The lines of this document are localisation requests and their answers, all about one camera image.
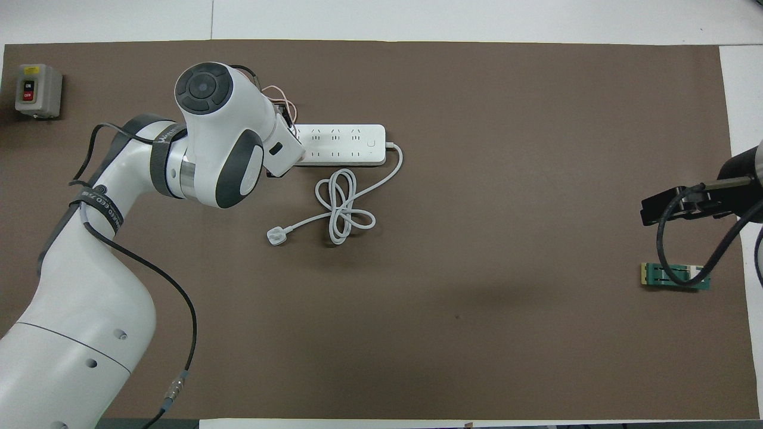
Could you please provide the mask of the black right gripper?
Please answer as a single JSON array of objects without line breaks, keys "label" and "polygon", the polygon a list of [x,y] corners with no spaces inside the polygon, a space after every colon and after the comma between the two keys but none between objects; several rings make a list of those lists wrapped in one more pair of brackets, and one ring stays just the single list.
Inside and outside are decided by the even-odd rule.
[{"label": "black right gripper", "polygon": [[[742,176],[752,177],[747,185],[721,188],[710,191],[714,201],[701,201],[695,204],[695,212],[691,219],[713,217],[723,218],[730,214],[742,217],[762,199],[761,187],[761,146],[750,148],[725,162],[720,169],[717,179],[733,179]],[[641,200],[641,224],[651,226],[659,223],[660,218],[670,202],[685,190],[684,186],[668,188],[648,198]]]}]

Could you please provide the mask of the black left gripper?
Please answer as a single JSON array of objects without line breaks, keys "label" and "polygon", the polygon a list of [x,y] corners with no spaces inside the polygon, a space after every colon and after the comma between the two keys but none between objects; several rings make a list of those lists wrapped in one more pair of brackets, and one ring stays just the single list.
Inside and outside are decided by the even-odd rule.
[{"label": "black left gripper", "polygon": [[294,123],[295,114],[297,113],[296,106],[291,101],[276,101],[274,106],[278,114],[283,117],[289,131],[297,138],[297,128]]}]

